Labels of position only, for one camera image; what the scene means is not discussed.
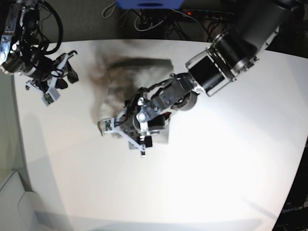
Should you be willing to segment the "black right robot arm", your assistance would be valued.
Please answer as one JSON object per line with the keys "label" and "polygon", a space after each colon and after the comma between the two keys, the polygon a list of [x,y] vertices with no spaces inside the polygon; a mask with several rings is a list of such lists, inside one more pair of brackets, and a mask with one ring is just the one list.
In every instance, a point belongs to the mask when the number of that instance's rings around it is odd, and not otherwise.
{"label": "black right robot arm", "polygon": [[[55,19],[58,27],[56,46],[42,33],[40,9]],[[78,75],[69,63],[76,51],[63,53],[55,60],[63,41],[63,23],[56,10],[44,0],[2,0],[0,2],[0,68],[7,75],[21,74],[30,78],[26,88],[44,93],[51,87],[66,89],[78,82]]]}

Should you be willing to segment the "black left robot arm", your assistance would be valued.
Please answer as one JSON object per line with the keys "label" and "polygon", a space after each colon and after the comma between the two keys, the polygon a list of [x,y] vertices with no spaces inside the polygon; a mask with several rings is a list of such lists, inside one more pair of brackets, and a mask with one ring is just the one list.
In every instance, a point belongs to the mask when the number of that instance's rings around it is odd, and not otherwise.
{"label": "black left robot arm", "polygon": [[305,0],[247,0],[235,23],[186,63],[187,72],[138,91],[128,110],[137,133],[134,146],[144,151],[152,135],[165,129],[170,114],[190,110],[201,92],[212,96],[248,71],[257,55],[274,39],[279,27]]}

